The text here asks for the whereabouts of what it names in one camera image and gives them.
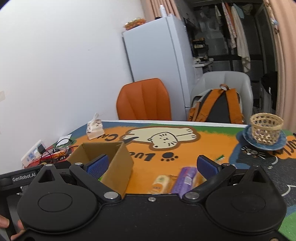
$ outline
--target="purple package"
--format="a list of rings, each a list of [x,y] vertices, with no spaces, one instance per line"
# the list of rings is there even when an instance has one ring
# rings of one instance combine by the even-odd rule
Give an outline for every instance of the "purple package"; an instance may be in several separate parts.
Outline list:
[[[196,167],[183,167],[179,173],[171,193],[178,193],[180,198],[192,189],[192,180],[197,173]]]

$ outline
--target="open cardboard box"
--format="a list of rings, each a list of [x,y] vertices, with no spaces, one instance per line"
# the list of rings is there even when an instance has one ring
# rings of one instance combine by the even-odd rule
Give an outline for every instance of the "open cardboard box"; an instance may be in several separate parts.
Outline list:
[[[86,164],[101,154],[109,157],[109,168],[101,182],[124,196],[133,169],[133,160],[123,142],[92,142],[81,144],[68,158],[71,164]]]

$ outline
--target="orange chair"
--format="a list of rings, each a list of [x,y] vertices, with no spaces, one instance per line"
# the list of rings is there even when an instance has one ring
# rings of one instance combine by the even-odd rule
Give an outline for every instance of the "orange chair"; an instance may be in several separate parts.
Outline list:
[[[120,120],[172,120],[170,97],[160,79],[142,80],[123,86],[116,108]]]

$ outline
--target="wicker basket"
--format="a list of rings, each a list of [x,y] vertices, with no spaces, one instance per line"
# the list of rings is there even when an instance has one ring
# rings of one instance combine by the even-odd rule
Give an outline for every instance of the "wicker basket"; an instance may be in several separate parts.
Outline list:
[[[281,132],[284,121],[277,115],[258,113],[250,118],[252,136],[256,142],[264,145],[275,144]]]

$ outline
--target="finger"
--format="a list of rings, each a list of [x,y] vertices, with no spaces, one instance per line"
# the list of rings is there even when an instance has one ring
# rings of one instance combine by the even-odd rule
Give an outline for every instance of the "finger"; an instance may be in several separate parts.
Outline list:
[[[9,226],[9,219],[0,215],[0,228],[8,228]]]
[[[25,229],[21,220],[17,221],[17,226],[19,229]]]
[[[18,234],[12,235],[10,237],[11,241],[15,240],[17,237],[21,236],[24,232],[25,232],[25,230],[21,230]]]

